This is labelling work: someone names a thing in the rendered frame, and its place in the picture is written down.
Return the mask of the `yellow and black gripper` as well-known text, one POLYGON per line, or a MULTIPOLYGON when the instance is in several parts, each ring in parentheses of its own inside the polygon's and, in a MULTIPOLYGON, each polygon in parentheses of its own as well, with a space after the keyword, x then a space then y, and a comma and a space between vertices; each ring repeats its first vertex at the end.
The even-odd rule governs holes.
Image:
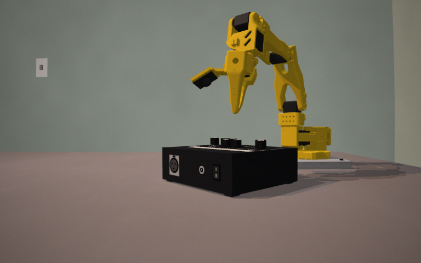
POLYGON ((202 89, 208 87, 220 76, 228 76, 230 88, 230 103, 233 114, 237 114, 244 101, 249 85, 253 85, 257 78, 258 59, 246 50, 229 50, 225 57, 223 68, 209 67, 190 80, 195 86, 202 89), (253 70, 254 69, 254 70, 253 70))

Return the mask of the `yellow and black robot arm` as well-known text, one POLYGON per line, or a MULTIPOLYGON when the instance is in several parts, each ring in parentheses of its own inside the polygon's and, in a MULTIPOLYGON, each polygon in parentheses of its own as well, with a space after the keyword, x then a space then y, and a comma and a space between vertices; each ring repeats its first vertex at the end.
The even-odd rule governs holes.
POLYGON ((329 128, 302 126, 306 117, 301 111, 306 110, 307 96, 296 46, 288 46, 278 39, 270 31, 268 23, 256 12, 244 13, 230 19, 226 44, 233 50, 251 52, 267 65, 274 65, 277 108, 283 112, 278 114, 281 146, 298 148, 298 159, 330 159, 330 151, 326 151, 329 128), (288 64, 288 72, 284 64, 288 64), (286 101, 288 85, 294 91, 296 101, 286 101))

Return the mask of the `black lighting desk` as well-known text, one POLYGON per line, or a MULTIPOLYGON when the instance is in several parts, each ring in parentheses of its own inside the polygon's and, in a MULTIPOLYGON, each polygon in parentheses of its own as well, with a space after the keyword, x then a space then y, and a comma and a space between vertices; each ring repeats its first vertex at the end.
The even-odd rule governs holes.
POLYGON ((236 197, 298 181, 298 148, 266 140, 211 138, 210 145, 162 148, 162 179, 236 197))

